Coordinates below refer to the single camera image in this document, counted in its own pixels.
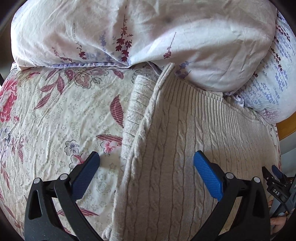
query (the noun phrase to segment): large pink peony print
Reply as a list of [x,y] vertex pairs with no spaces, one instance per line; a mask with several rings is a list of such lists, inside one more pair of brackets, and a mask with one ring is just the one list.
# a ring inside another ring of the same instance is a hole
[[0,121],[10,120],[10,112],[17,99],[17,80],[9,79],[0,90]]

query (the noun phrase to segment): bed sheet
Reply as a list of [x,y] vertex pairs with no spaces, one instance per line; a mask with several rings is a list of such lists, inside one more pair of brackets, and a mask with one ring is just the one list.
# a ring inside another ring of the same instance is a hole
[[[77,204],[98,234],[111,222],[123,120],[139,74],[158,78],[148,64],[11,71],[0,91],[0,208],[22,237],[34,178],[70,173],[92,151],[101,165]],[[54,204],[65,230],[74,234]]]

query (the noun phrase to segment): cable knit pattern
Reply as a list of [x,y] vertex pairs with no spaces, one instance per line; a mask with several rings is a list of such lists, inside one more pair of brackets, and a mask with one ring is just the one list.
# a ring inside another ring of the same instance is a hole
[[[190,240],[217,203],[194,168],[198,150],[247,180],[263,180],[261,167],[279,163],[273,126],[173,72],[166,66],[154,88],[137,77],[124,125],[124,173],[104,240]],[[238,207],[239,200],[223,232]]]

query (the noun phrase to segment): human hand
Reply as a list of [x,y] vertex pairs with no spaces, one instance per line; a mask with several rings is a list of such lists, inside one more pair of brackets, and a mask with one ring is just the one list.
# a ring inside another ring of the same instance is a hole
[[[269,201],[268,206],[271,206],[272,203],[273,203],[273,200]],[[279,217],[276,217],[276,218],[271,218],[270,219],[270,225],[275,225],[273,227],[273,229],[271,230],[271,234],[274,234],[274,233],[277,233],[278,231],[280,231],[283,228],[283,226],[285,225],[286,220],[287,220],[286,215],[285,216],[279,216]]]

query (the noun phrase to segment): wooden bed frame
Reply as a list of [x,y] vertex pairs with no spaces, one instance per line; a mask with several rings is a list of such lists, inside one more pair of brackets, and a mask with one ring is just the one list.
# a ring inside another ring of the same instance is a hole
[[[0,35],[13,14],[27,0],[2,0],[0,3]],[[294,0],[270,0],[285,17],[294,33],[296,33],[296,2]],[[287,120],[277,124],[279,139],[287,137],[296,131],[296,113]],[[20,235],[15,231],[14,227],[7,220],[3,211],[0,209],[0,235],[3,241],[23,241]]]

